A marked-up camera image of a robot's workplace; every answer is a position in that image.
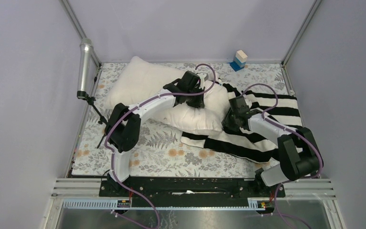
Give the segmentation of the blue and white block stack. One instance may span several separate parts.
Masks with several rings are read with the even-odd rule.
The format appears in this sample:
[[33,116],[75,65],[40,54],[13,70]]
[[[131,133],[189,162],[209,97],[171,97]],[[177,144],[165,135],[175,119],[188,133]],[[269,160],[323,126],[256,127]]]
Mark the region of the blue and white block stack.
[[243,50],[238,50],[233,58],[233,61],[229,63],[231,68],[237,72],[246,66],[248,56]]

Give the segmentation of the white pillow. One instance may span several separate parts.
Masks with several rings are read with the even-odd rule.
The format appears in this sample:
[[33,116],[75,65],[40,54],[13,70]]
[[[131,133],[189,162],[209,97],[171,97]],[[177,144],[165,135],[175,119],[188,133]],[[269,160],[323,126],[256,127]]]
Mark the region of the white pillow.
[[[164,85],[182,78],[184,70],[148,63],[135,56],[124,68],[110,91],[105,94],[103,106],[113,109],[118,103],[132,105],[156,95]],[[157,112],[151,118],[197,135],[217,135],[222,132],[222,121],[230,104],[227,89],[212,81],[205,81],[204,108],[187,104]]]

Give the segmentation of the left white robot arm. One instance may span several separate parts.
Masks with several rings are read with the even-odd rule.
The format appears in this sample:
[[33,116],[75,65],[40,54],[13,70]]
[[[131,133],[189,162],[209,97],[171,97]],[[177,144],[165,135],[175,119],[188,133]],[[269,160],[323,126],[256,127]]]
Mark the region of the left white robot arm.
[[109,174],[113,179],[110,187],[113,193],[123,196],[128,192],[129,160],[131,150],[138,143],[141,125],[158,112],[180,104],[203,108],[203,95],[207,91],[203,83],[203,77],[186,71],[148,99],[131,105],[119,103],[113,108],[104,140],[104,146],[112,152]]

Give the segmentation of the silver microphone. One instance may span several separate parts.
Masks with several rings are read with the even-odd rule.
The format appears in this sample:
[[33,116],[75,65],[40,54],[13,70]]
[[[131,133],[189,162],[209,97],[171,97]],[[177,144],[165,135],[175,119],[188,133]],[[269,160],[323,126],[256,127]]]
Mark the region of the silver microphone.
[[80,43],[80,66],[78,74],[77,98],[87,100],[89,95],[87,91],[87,82],[89,76],[89,67],[93,53],[92,41],[89,38],[83,38]]

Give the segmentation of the black microphone stand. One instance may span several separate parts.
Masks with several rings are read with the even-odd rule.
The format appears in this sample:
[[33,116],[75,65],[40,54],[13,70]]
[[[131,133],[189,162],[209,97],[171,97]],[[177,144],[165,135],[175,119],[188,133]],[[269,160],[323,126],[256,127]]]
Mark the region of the black microphone stand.
[[88,97],[87,105],[87,118],[82,135],[83,146],[100,149],[106,138],[107,113],[97,105],[97,101],[93,96]]

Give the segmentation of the black white striped pillowcase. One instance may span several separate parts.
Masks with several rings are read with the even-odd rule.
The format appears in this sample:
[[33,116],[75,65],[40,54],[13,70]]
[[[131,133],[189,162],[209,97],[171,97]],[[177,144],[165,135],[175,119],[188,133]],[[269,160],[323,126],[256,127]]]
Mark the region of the black white striped pillowcase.
[[[216,114],[212,121],[221,124],[230,107],[229,99],[240,96],[235,87],[228,83],[215,85],[204,95],[205,108]],[[271,108],[268,117],[295,129],[301,128],[302,121],[298,110],[297,98],[290,95],[257,93],[248,90],[245,93],[247,104],[251,108],[265,110]],[[255,163],[266,163],[271,158],[278,160],[278,148],[271,141],[251,131],[222,130],[211,135],[196,135],[183,132],[183,144],[230,154]]]

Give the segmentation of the floral patterned table mat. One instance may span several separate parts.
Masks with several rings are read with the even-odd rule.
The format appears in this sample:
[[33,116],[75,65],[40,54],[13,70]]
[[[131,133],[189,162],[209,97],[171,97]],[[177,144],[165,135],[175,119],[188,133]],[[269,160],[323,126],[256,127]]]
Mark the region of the floral patterned table mat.
[[[124,63],[105,63],[95,84],[97,105],[103,109],[105,94],[118,79]],[[282,68],[277,63],[247,64],[235,72],[227,63],[212,63],[219,78],[242,91],[251,86],[254,92],[287,94]],[[277,162],[256,164],[225,153],[181,143],[181,132],[173,127],[148,120],[142,125],[137,146],[132,151],[129,168],[133,176],[154,177],[234,177],[253,178],[257,169],[268,169]],[[70,177],[100,177],[111,166],[111,151],[83,146],[83,132],[75,150]]]

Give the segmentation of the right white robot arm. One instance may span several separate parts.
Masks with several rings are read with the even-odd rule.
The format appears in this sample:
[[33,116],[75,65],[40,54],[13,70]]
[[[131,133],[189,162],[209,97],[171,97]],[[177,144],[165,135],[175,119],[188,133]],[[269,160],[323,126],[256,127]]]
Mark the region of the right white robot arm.
[[279,164],[260,173],[254,184],[256,194],[265,197],[273,186],[296,181],[306,175],[318,175],[323,160],[310,129],[294,129],[268,117],[271,108],[251,108],[244,96],[229,100],[230,108],[223,126],[231,130],[247,130],[259,134],[278,147]]

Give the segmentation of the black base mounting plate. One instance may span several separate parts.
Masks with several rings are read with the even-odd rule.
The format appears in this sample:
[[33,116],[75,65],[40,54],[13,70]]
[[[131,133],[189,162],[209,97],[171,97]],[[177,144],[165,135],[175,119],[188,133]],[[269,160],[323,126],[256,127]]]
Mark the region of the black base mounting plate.
[[112,178],[103,180],[100,197],[127,198],[133,207],[207,208],[248,207],[250,198],[285,197],[283,187],[268,187],[261,179],[129,177],[121,185]]

